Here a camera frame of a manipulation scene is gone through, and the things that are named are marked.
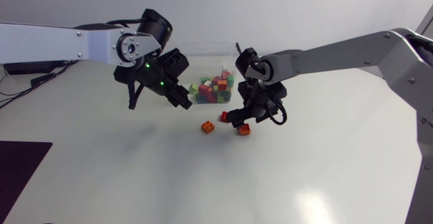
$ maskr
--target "screw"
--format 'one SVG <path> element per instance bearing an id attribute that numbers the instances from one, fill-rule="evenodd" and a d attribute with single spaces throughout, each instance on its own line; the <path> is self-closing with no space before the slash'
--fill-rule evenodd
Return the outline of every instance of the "screw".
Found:
<path id="1" fill-rule="evenodd" d="M 414 78 L 410 78 L 407 80 L 408 83 L 410 83 L 411 85 L 413 85 L 415 83 L 415 79 Z"/>

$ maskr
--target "gray robotic arm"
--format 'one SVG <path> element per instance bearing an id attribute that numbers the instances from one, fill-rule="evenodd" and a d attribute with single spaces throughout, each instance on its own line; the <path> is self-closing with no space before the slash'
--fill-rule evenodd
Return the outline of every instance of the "gray robotic arm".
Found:
<path id="1" fill-rule="evenodd" d="M 246 79 L 238 90 L 244 108 L 230 111 L 227 120 L 241 127 L 244 120 L 286 121 L 280 81 L 313 72 L 377 66 L 389 87 L 417 111 L 418 145 L 422 161 L 406 223 L 433 223 L 433 41 L 407 29 L 325 45 L 307 51 L 287 50 L 259 58 L 249 48 L 236 61 Z M 283 121 L 273 115 L 281 110 Z"/>

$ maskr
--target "orange toy block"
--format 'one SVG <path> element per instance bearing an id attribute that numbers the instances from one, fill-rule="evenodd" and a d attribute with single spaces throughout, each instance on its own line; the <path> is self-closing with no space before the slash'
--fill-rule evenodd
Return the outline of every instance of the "orange toy block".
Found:
<path id="1" fill-rule="evenodd" d="M 218 90 L 226 91 L 227 90 L 227 81 L 218 81 Z"/>
<path id="2" fill-rule="evenodd" d="M 202 130 L 206 134 L 208 134 L 208 133 L 212 132 L 213 130 L 215 130 L 215 126 L 210 121 L 207 121 L 207 122 L 202 124 Z"/>
<path id="3" fill-rule="evenodd" d="M 240 129 L 239 129 L 239 134 L 240 135 L 249 135 L 251 132 L 250 130 L 250 125 L 248 125 L 248 123 L 244 124 Z"/>
<path id="4" fill-rule="evenodd" d="M 219 120 L 220 120 L 221 122 L 229 122 L 229 121 L 227 120 L 227 113 L 226 113 L 226 112 L 221 113 L 221 117 L 220 117 Z"/>

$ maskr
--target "green toy block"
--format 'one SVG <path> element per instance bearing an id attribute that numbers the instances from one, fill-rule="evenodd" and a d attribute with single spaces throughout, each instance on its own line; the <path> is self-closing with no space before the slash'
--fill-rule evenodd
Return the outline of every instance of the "green toy block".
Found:
<path id="1" fill-rule="evenodd" d="M 229 76 L 227 77 L 227 85 L 228 85 L 229 87 L 232 87 L 234 82 L 235 82 L 235 78 L 233 77 L 233 75 L 229 75 Z"/>
<path id="2" fill-rule="evenodd" d="M 225 102 L 222 92 L 218 92 L 218 97 L 216 99 L 216 102 L 217 103 L 224 103 Z"/>
<path id="3" fill-rule="evenodd" d="M 189 86 L 189 92 L 194 93 L 194 91 L 198 91 L 198 85 L 197 84 L 191 84 L 191 86 Z"/>
<path id="4" fill-rule="evenodd" d="M 209 80 L 209 78 L 208 77 L 203 77 L 200 80 L 202 81 L 202 85 L 203 85 L 206 81 Z"/>
<path id="5" fill-rule="evenodd" d="M 230 96 L 230 91 L 222 91 L 221 92 L 221 96 L 223 96 L 223 97 L 229 97 Z"/>

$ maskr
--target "red toy block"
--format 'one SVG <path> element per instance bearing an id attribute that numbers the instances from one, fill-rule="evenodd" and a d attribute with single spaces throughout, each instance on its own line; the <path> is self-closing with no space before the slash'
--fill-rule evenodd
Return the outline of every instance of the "red toy block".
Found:
<path id="1" fill-rule="evenodd" d="M 218 81 L 220 81 L 220 80 L 221 79 L 219 76 L 214 77 L 214 80 L 212 81 L 212 85 L 218 85 Z"/>
<path id="2" fill-rule="evenodd" d="M 227 81 L 218 81 L 218 90 L 226 91 L 227 90 Z"/>
<path id="3" fill-rule="evenodd" d="M 220 119 L 219 119 L 221 122 L 229 122 L 228 120 L 227 120 L 227 113 L 226 112 L 223 112 L 223 113 L 221 113 L 221 117 L 220 117 Z"/>
<path id="4" fill-rule="evenodd" d="M 215 91 L 213 91 L 212 88 L 208 89 L 208 94 L 206 95 L 206 97 L 208 98 L 208 101 L 210 103 L 216 103 L 217 102 L 217 93 Z"/>
<path id="5" fill-rule="evenodd" d="M 206 94 L 208 93 L 208 88 L 209 88 L 209 87 L 207 87 L 206 85 L 200 85 L 200 86 L 198 87 L 198 93 L 199 93 L 200 95 L 206 95 Z"/>
<path id="6" fill-rule="evenodd" d="M 206 134 L 208 134 L 208 133 L 212 132 L 213 130 L 215 130 L 215 126 L 210 121 L 206 121 L 205 123 L 202 124 L 202 130 Z"/>
<path id="7" fill-rule="evenodd" d="M 248 123 L 246 123 L 238 131 L 239 131 L 240 135 L 249 135 L 250 134 L 250 125 L 248 125 Z"/>

